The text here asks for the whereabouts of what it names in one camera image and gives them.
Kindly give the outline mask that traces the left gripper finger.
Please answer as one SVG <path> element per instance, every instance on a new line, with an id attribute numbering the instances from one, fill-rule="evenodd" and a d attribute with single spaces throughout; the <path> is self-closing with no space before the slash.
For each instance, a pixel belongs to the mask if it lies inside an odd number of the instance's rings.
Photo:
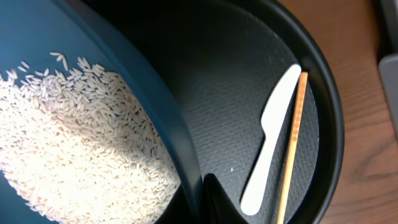
<path id="1" fill-rule="evenodd" d="M 214 174 L 207 174 L 203 182 L 204 213 L 206 224 L 248 224 L 239 214 Z"/>

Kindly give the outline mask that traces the pile of white rice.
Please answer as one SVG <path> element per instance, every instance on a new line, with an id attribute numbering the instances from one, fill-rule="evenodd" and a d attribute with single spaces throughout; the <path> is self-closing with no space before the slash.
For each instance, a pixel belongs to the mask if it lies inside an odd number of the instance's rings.
<path id="1" fill-rule="evenodd" d="M 155 223 L 180 179 L 120 74 L 52 54 L 1 75 L 1 172 L 35 214 L 56 223 Z"/>

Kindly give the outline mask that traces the blue plate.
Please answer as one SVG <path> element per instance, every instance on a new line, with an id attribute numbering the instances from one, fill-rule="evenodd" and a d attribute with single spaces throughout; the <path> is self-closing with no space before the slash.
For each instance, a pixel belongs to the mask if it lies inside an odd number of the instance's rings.
<path id="1" fill-rule="evenodd" d="M 145 56 L 112 24 L 81 1 L 2 1 L 1 69 L 21 61 L 31 69 L 53 67 L 50 52 L 70 61 L 85 56 L 124 78 L 163 140 L 181 187 L 162 223 L 200 223 L 202 186 L 197 152 L 178 106 Z"/>

